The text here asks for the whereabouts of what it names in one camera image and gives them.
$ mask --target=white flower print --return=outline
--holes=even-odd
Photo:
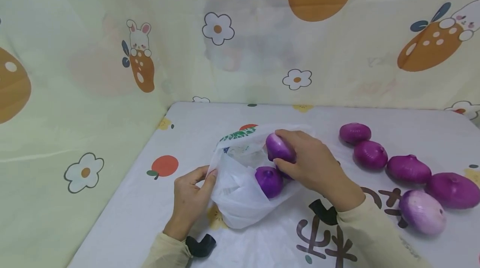
[[[462,114],[468,119],[473,120],[479,116],[480,104],[472,104],[470,101],[457,101],[451,107],[446,108],[445,110],[451,110],[455,113]]]
[[[210,100],[206,97],[195,96],[195,97],[193,97],[193,102],[194,103],[209,103]]]
[[[70,182],[68,191],[78,193],[85,187],[95,187],[98,183],[98,172],[102,170],[103,163],[103,158],[96,158],[91,152],[82,155],[78,163],[71,164],[63,176]]]
[[[284,85],[288,85],[290,90],[298,90],[300,87],[308,87],[312,84],[312,72],[309,70],[300,71],[298,69],[291,69],[288,76],[282,80]]]
[[[212,39],[213,43],[219,46],[235,35],[231,25],[232,19],[228,15],[218,16],[216,13],[208,13],[205,15],[205,25],[202,28],[203,35]]]

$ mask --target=green print on bag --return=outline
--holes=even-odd
[[[253,127],[249,127],[249,128],[246,128],[246,129],[243,129],[241,131],[237,131],[237,132],[234,132],[234,133],[231,133],[230,135],[226,135],[224,136],[220,142],[222,141],[227,141],[227,140],[234,140],[234,139],[238,139],[238,138],[243,138],[243,137],[246,137],[248,135],[250,135],[251,133],[254,133],[256,131],[256,128],[255,126]]]

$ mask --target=black clip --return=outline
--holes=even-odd
[[[334,207],[329,208],[328,210],[323,206],[322,201],[317,199],[312,202],[309,206],[312,209],[313,213],[317,215],[320,220],[327,225],[337,225],[337,210]]]
[[[193,256],[196,258],[205,258],[212,252],[215,244],[217,244],[217,241],[215,241],[215,239],[213,239],[213,237],[209,234],[206,234],[200,243],[190,236],[187,237],[185,243]]]

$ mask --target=purple onion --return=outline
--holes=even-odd
[[[420,233],[438,235],[445,230],[447,219],[442,205],[425,192],[405,192],[398,207],[405,221]]]
[[[295,163],[297,154],[290,144],[275,135],[275,133],[268,135],[265,144],[269,161],[273,161],[274,158],[281,158],[287,162]]]
[[[385,148],[373,141],[360,142],[353,149],[353,156],[361,166],[372,170],[381,170],[388,162]]]
[[[340,139],[352,145],[368,141],[371,137],[370,127],[361,123],[349,123],[340,127]]]
[[[268,199],[275,198],[282,192],[283,178],[278,169],[269,166],[258,167],[255,178]]]
[[[414,155],[398,155],[387,163],[387,172],[393,178],[410,183],[424,184],[432,177],[430,168]]]
[[[445,208],[474,208],[480,203],[480,188],[460,174],[443,172],[434,174],[425,187]]]

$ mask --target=printed tablecloth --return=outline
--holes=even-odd
[[[392,222],[401,236],[436,268],[479,267],[480,208],[447,211],[447,228],[436,238],[415,233],[401,218],[398,201],[411,189],[385,172],[357,167],[353,151],[338,140],[350,122],[372,129],[389,156],[415,154],[434,173],[452,171],[480,186],[480,131],[451,111],[273,106],[256,104],[175,103],[139,155],[69,268],[138,268],[173,210],[173,181],[210,161],[215,145],[228,133],[267,123],[307,124],[331,148],[348,176]],[[338,226],[322,223],[309,209],[317,193],[304,189],[262,221],[244,230],[225,226],[215,205],[190,235],[206,233],[217,240],[208,258],[193,259],[192,268],[324,267],[361,264],[355,243]]]

